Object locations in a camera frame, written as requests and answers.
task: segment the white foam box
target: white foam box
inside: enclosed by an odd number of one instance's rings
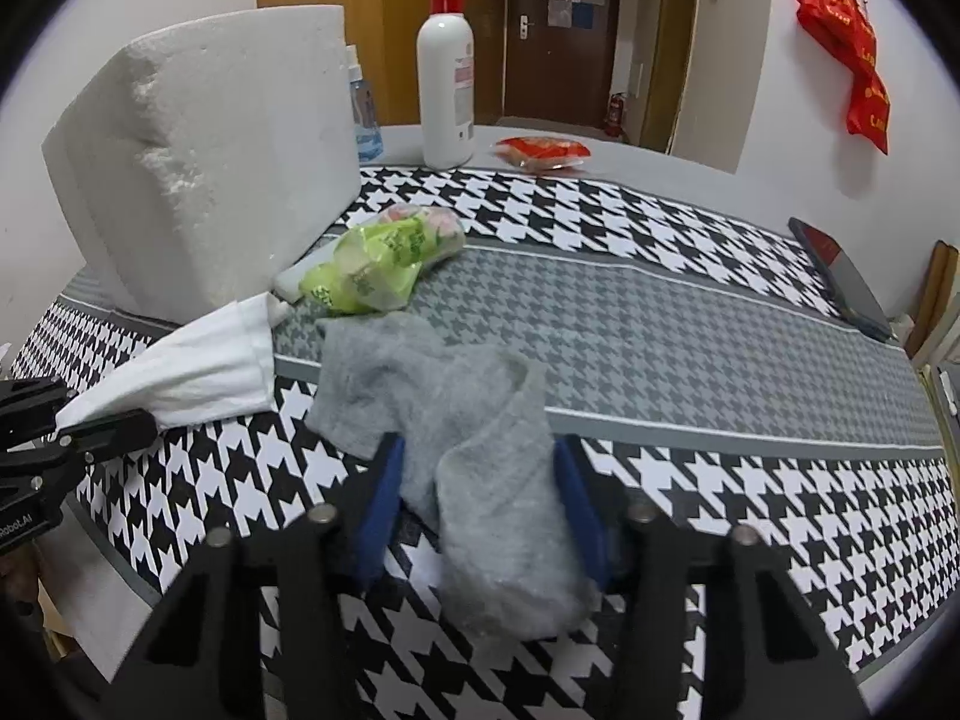
[[[172,26],[120,50],[43,144],[119,308],[186,323],[270,289],[360,191],[344,11]]]

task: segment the wall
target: wall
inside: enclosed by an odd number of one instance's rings
[[[771,0],[698,0],[669,153],[736,172],[760,85],[770,13]]]
[[[21,346],[83,259],[59,210],[40,144],[62,110],[120,47],[183,20],[254,0],[70,0],[0,106],[0,343]]]
[[[891,98],[890,155],[844,126],[851,74],[773,0],[738,175],[772,185],[774,209],[837,238],[888,314],[906,310],[938,238],[960,238],[960,95],[897,0],[868,0]]]

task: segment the bottle label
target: bottle label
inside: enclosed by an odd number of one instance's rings
[[[376,127],[373,91],[368,86],[361,86],[353,92],[353,121],[360,127]]]
[[[457,138],[469,141],[473,137],[473,47],[469,56],[458,59],[453,71],[453,105],[457,119]]]

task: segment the green plastic bag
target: green plastic bag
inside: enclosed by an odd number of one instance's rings
[[[403,308],[424,268],[464,246],[457,215],[445,208],[394,206],[344,233],[333,260],[301,280],[301,293],[336,314]]]

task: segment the blue spray bottle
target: blue spray bottle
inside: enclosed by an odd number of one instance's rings
[[[361,162],[370,162],[383,153],[383,138],[376,122],[373,93],[363,79],[363,70],[357,58],[357,46],[347,46],[347,71],[350,77],[350,100],[353,103],[353,123],[357,136],[357,151]]]

